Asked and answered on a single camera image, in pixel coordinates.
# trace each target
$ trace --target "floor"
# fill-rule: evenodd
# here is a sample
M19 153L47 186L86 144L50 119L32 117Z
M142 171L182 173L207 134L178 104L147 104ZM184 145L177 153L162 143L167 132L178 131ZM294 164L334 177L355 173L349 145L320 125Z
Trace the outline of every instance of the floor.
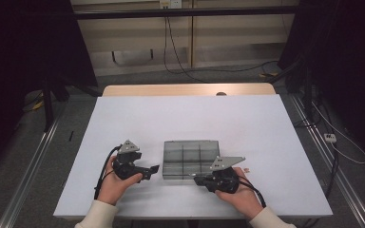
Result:
M226 61L228 56L225 53L229 52L229 50L204 48L202 56L209 57L207 57L207 61L202 62L202 66L211 67L212 69L236 70L251 68L257 64L254 59L248 58L248 55L245 54L247 50L239 52L240 48L243 47L231 47L230 49L232 52L231 59L236 60L236 62ZM154 50L153 60L145 59L147 58L145 56L146 53L146 50L142 52L116 53L117 64L113 62L111 53L92 54L91 59L93 65L96 66L95 72L99 82L98 89L103 90L105 86L113 84L195 83L194 80L188 78L185 74L175 75L165 71L163 53L160 50ZM183 59L184 50L180 49L178 53L181 54ZM175 58L174 51L168 51L166 59L171 63L170 68L177 71L180 65L173 58ZM276 59L276 55L271 54L268 57L260 58L258 61L260 63ZM182 66L187 67L186 61L182 62ZM260 73L278 71L279 68L272 63L240 72L196 71L189 72L189 75L211 83L264 82L265 78L261 78L259 76ZM296 127L298 137L309 157L310 163L315 169L321 188L326 189L330 179L330 168L324 160L324 152L317 146L316 139L310 133L311 128L302 127L302 125L307 123L302 122L304 118L301 115L301 110L298 110L297 107L301 103L301 99L297 99L297 96L301 97L301 94L288 94L282 81L274 84L274 87ZM17 131L14 133L5 153L0 158L0 222L4 220L9 224L9 226L3 226L0 223L0 227L73 227L77 222L55 218L52 213L78 152L96 99L73 87L70 87L68 91L71 96L67 103L54 101L55 114L60 116L55 134L48 136L43 133L45 127L43 108L26 112L19 122ZM31 92L26 97L25 103L32 100L36 93L38 91ZM334 125L339 130L344 131L345 126L343 126L340 118L336 116L335 109L329 107L328 103L326 105ZM320 131L321 134L326 132L324 121L321 121L314 130ZM363 159L359 150L351 142L348 142L341 135L337 134L336 136L341 151L355 159ZM50 144L46 147L41 145L44 137L50 137ZM36 158L34 155L38 148L41 147L44 147L44 153L40 154L39 158ZM36 160L38 162L34 167L32 166L32 161ZM12 202L11 200L17 194L16 189L18 189L19 183L23 182L25 173L27 174L27 171L32 167L35 168L35 172L29 176L29 188L23 192L23 197L20 200ZM365 216L357 215L358 213L365 214L363 211L365 210L365 164L356 164L341 157L340 169L345 179L342 176L336 177L336 184L329 197L334 215L320 219L314 227L365 227ZM344 185L351 186L351 188L343 189ZM6 210L8 210L10 205L13 207L10 213L8 213ZM301 227L307 221L306 218L283 219L293 222L298 227ZM131 221L116 219L114 221L114 227L138 228L159 226L187 227L187 223L183 220ZM245 226L242 220L203 220L200 222L200 227L202 228Z

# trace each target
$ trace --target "white table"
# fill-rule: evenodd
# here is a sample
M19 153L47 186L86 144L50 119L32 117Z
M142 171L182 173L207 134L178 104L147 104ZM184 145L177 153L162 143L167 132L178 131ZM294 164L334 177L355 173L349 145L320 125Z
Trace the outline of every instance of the white table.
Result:
M125 219L239 219L205 187L163 180L163 143L217 140L279 216L332 215L279 95L125 96L99 98L54 216L82 219L109 151L130 139L141 147L136 165L160 164L117 203Z

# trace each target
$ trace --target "person's right hand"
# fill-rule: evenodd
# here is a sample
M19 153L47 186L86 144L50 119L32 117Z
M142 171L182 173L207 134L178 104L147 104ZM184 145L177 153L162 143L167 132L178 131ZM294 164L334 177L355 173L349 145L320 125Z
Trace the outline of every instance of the person's right hand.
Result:
M233 169L236 171L237 175L245 178L241 168L235 167ZM242 184L239 185L239 189L234 194L225 193L219 190L216 190L215 194L221 200L232 204L239 212L249 219L253 219L263 209L254 191Z

